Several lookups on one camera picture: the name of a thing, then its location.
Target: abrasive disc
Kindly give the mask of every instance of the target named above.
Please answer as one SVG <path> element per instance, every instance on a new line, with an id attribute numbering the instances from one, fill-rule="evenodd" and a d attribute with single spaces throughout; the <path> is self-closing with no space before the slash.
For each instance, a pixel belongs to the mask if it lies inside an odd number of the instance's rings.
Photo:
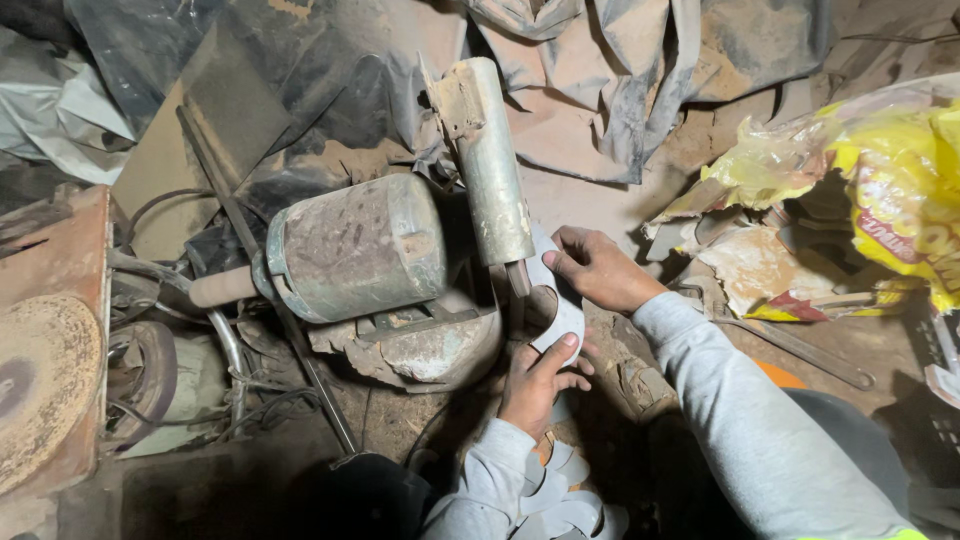
<path id="1" fill-rule="evenodd" d="M 100 327 L 83 302 L 37 296 L 0 312 L 0 494 L 57 452 L 102 370 Z"/>

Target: metal pipe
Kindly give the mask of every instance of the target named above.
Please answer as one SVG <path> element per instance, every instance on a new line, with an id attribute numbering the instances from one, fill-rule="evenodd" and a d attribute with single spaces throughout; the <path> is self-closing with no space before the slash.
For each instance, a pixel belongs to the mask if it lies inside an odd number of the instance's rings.
<path id="1" fill-rule="evenodd" d="M 143 260 L 142 258 L 124 255 L 118 250 L 110 250 L 107 253 L 107 265 L 110 268 L 120 270 L 129 270 L 137 274 L 144 274 L 161 282 L 167 283 L 176 288 L 183 294 L 190 294 L 190 286 L 193 284 L 186 277 L 174 272 L 166 266 L 161 266 L 155 262 Z M 210 309 L 206 312 L 210 319 L 220 342 L 224 347 L 224 353 L 227 355 L 227 363 L 231 371 L 240 375 L 239 378 L 232 378 L 231 398 L 230 398 L 230 417 L 231 422 L 237 422 L 247 413 L 247 383 L 245 381 L 246 366 L 243 363 L 243 356 L 240 352 L 240 342 L 237 341 L 236 334 L 230 329 L 230 323 L 226 315 L 220 309 Z"/>
<path id="2" fill-rule="evenodd" d="M 428 85 L 428 92 L 457 145 L 481 263 L 532 257 L 530 215 L 520 192 L 496 64 L 482 57 L 458 61 L 442 80 Z"/>

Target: wire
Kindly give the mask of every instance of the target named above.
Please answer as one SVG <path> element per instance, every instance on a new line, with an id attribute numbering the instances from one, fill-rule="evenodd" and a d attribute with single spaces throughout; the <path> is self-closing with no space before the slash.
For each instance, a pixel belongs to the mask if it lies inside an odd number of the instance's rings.
<path id="1" fill-rule="evenodd" d="M 107 398 L 107 403 L 131 415 L 141 424 L 147 424 L 149 426 L 154 426 L 155 428 L 163 428 L 165 426 L 194 426 L 196 424 L 206 424 L 207 422 L 214 422 L 216 420 L 223 420 L 224 418 L 227 418 L 227 414 L 225 412 L 218 412 L 216 414 L 201 416 L 200 418 L 193 418 L 190 420 L 151 420 L 140 414 L 140 411 L 133 408 L 133 405 L 128 404 L 127 402 L 121 402 L 120 400 Z"/>
<path id="2" fill-rule="evenodd" d="M 220 443 L 220 442 L 226 441 L 235 431 L 237 431 L 241 426 L 249 422 L 254 416 L 256 416 L 257 414 L 261 414 L 269 411 L 275 404 L 292 399 L 292 398 L 297 398 L 304 394 L 309 394 L 315 398 L 317 397 L 317 392 L 314 391 L 313 388 L 298 388 L 296 390 L 284 392 L 279 396 L 276 396 L 275 398 L 271 398 L 267 400 L 266 402 L 264 402 L 263 405 L 255 408 L 254 410 L 240 417 L 226 431 L 224 431 L 223 433 L 220 434 L 219 437 L 217 437 L 217 442 Z"/>
<path id="3" fill-rule="evenodd" d="M 960 34 L 946 34 L 944 36 L 934 37 L 911 37 L 911 36 L 886 36 L 884 34 L 857 34 L 855 36 L 845 36 L 841 39 L 864 39 L 867 41 L 894 41 L 896 43 L 910 43 L 917 45 L 920 43 L 929 43 L 930 41 L 955 41 L 960 39 Z"/>
<path id="4" fill-rule="evenodd" d="M 373 387 L 367 388 L 367 406 L 363 409 L 363 428 L 360 430 L 360 450 L 367 449 L 367 415 L 370 413 L 370 398 L 373 395 Z"/>
<path id="5" fill-rule="evenodd" d="M 216 195 L 212 189 L 204 189 L 202 187 L 187 187 L 186 189 L 175 189 L 164 193 L 162 195 L 157 195 L 153 199 L 147 201 L 136 213 L 130 218 L 130 226 L 127 228 L 127 233 L 123 236 L 123 241 L 120 242 L 120 251 L 129 254 L 131 252 L 130 244 L 133 242 L 133 230 L 136 229 L 136 222 L 140 221 L 140 218 L 143 217 L 143 214 L 147 213 L 147 210 L 155 207 L 156 205 L 173 199 L 174 197 L 179 197 L 181 195 L 201 195 L 203 197 L 212 197 Z"/>
<path id="6" fill-rule="evenodd" d="M 417 440 L 414 441 L 414 446 L 410 447 L 410 452 L 407 453 L 407 458 L 403 460 L 404 469 L 410 468 L 410 461 L 414 458 L 414 452 L 417 451 L 417 447 L 420 445 L 420 441 L 423 439 L 423 436 L 426 435 L 427 430 L 430 429 L 430 426 L 432 426 L 433 423 L 440 418 L 440 415 L 443 414 L 443 412 L 447 410 L 452 403 L 453 399 L 451 398 L 444 404 L 444 406 L 440 407 L 440 410 L 434 413 L 433 417 L 430 418 L 430 421 L 426 423 L 426 426 L 423 426 L 423 429 L 420 430 L 420 434 L 417 435 Z"/>
<path id="7" fill-rule="evenodd" d="M 140 209 L 136 211 L 133 217 L 130 218 L 130 226 L 127 227 L 127 233 L 124 234 L 123 241 L 120 242 L 120 251 L 127 255 L 129 255 L 132 252 L 130 245 L 131 243 L 133 243 L 133 235 L 134 235 L 133 230 L 136 228 L 136 223 L 140 221 L 141 217 L 143 217 L 143 214 L 147 213 L 148 210 L 162 203 L 163 201 L 167 201 L 167 200 L 173 199 L 174 197 L 179 197 L 181 195 L 200 195 L 202 197 L 214 197 L 216 196 L 216 193 L 212 189 L 206 189 L 204 187 L 187 187 L 186 189 L 175 189 L 174 191 L 170 191 L 162 195 L 157 195 L 153 199 L 147 201 L 147 203 L 144 204 L 142 207 L 140 207 Z M 239 200 L 237 200 L 237 203 L 243 208 L 249 210 L 251 214 L 255 215 L 257 219 L 262 221 L 264 224 L 268 226 L 270 225 L 270 219 L 266 215 L 264 215 L 264 213 L 261 212 L 259 209 L 256 209 L 253 206 L 248 205 L 247 203 L 244 203 Z"/>

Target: metal rod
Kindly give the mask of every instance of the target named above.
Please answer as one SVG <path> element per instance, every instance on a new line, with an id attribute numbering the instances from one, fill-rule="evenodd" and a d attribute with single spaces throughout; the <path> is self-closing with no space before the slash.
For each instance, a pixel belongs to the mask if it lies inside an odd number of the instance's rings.
<path id="1" fill-rule="evenodd" d="M 734 319 L 713 319 L 716 324 L 734 325 L 753 335 L 769 341 L 787 353 L 816 366 L 839 380 L 865 392 L 876 386 L 876 377 L 869 371 L 859 368 L 833 353 L 810 345 L 792 333 L 782 331 L 764 321 L 756 321 L 758 327 L 744 321 Z"/>
<path id="2" fill-rule="evenodd" d="M 248 226 L 244 220 L 240 207 L 236 201 L 230 197 L 229 185 L 224 179 L 220 166 L 214 158 L 213 151 L 206 143 L 203 132 L 197 126 L 190 109 L 183 105 L 177 107 L 177 117 L 183 126 L 184 134 L 193 146 L 197 160 L 200 162 L 207 178 L 213 185 L 213 190 L 217 193 L 217 199 L 220 200 L 220 204 L 227 213 L 227 218 L 229 218 L 230 223 L 240 237 L 240 241 L 247 251 L 247 257 L 249 260 L 255 260 L 256 252 L 259 251 L 260 247 L 256 243 L 256 238 L 253 237 L 250 226 Z M 357 447 L 356 439 L 353 437 L 353 431 L 347 423 L 347 417 L 344 416 L 344 411 L 341 410 L 337 404 L 337 399 L 334 397 L 329 384 L 327 384 L 326 377 L 318 373 L 317 367 L 310 361 L 313 356 L 313 351 L 310 349 L 309 344 L 307 344 L 306 338 L 303 337 L 303 332 L 300 330 L 297 318 L 293 312 L 290 311 L 290 308 L 287 307 L 286 304 L 283 304 L 281 300 L 271 299 L 271 304 L 273 304 L 277 315 L 280 317 L 280 322 L 283 323 L 287 337 L 293 343 L 294 351 L 297 353 L 297 358 L 300 360 L 303 371 L 317 391 L 317 397 L 320 398 L 324 406 L 324 411 L 330 423 L 333 425 L 333 429 L 336 431 L 337 438 L 340 439 L 344 451 L 347 454 L 356 454 L 359 452 L 359 448 Z"/>
<path id="3" fill-rule="evenodd" d="M 137 274 L 145 274 L 164 283 L 167 283 L 183 294 L 190 294 L 190 285 L 193 284 L 186 277 L 174 272 L 166 266 L 143 260 L 142 258 L 124 255 L 118 250 L 110 250 L 107 253 L 107 265 L 110 268 L 120 270 L 129 270 Z M 246 366 L 243 363 L 243 356 L 240 351 L 240 342 L 237 341 L 236 334 L 230 329 L 229 321 L 220 309 L 210 309 L 206 312 L 210 319 L 217 336 L 220 337 L 220 343 L 224 347 L 224 354 L 227 355 L 227 363 L 233 370 L 245 377 Z M 232 422 L 237 422 L 247 413 L 247 383 L 241 378 L 233 378 L 231 383 L 230 397 L 230 417 Z"/>

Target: gray sweatshirt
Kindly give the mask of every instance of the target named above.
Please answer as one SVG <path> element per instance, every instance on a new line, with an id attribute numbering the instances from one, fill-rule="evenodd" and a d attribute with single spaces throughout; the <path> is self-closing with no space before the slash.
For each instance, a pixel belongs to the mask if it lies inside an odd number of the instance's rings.
<path id="1" fill-rule="evenodd" d="M 632 320 L 676 388 L 710 470 L 757 536 L 923 538 L 827 433 L 680 295 L 658 295 Z M 535 444 L 519 428 L 490 420 L 468 451 L 457 491 L 427 516 L 423 537 L 506 538 Z"/>

